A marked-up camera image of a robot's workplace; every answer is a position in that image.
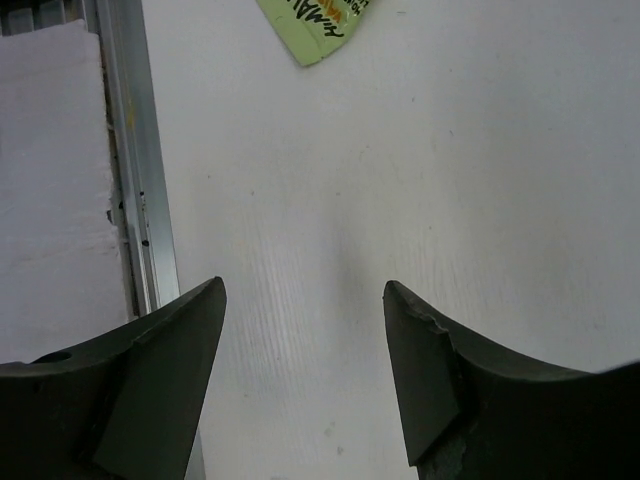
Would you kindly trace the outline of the green white snack pouch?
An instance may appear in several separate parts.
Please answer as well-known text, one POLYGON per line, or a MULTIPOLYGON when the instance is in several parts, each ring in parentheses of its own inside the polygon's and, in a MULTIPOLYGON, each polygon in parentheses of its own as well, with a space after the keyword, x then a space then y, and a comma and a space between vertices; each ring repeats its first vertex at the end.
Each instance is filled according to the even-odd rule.
POLYGON ((367 0, 258 0, 280 40, 302 67, 341 48, 354 34, 367 0))

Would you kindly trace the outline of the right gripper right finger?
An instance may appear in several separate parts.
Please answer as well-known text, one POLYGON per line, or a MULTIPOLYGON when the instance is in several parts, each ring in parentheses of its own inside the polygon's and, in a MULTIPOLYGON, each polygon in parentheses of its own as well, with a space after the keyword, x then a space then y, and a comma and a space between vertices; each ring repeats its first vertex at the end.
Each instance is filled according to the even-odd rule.
POLYGON ((639 366, 588 373, 509 349, 402 283, 383 294, 409 464, 422 479, 635 479, 639 366))

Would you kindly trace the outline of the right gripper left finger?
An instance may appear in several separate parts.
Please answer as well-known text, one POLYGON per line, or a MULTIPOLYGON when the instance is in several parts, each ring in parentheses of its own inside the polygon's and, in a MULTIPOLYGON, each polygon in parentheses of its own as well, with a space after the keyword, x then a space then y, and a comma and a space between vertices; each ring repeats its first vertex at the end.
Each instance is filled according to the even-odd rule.
POLYGON ((164 307, 1 367, 5 479, 181 479, 227 303, 212 278, 164 307))

